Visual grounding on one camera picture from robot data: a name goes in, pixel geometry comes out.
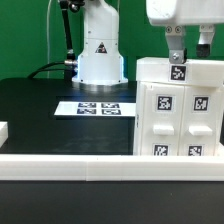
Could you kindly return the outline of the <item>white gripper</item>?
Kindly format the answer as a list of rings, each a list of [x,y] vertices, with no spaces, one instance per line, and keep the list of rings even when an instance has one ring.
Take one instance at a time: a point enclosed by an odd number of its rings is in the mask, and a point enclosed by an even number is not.
[[[185,28],[179,25],[201,25],[196,55],[208,57],[215,36],[213,24],[224,23],[224,0],[146,0],[146,12],[152,25],[168,25],[165,37],[170,63],[184,64],[187,56]]]

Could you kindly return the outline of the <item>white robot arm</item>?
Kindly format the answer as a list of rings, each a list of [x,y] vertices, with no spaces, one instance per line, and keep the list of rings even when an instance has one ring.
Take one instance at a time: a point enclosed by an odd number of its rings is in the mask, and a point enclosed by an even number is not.
[[[84,84],[116,85],[125,83],[123,58],[118,51],[119,14],[105,0],[84,3],[84,49],[78,56],[75,80]],[[224,24],[224,0],[145,0],[151,25],[166,28],[169,62],[187,60],[185,28],[198,25],[200,39],[197,55],[207,57],[215,26]]]

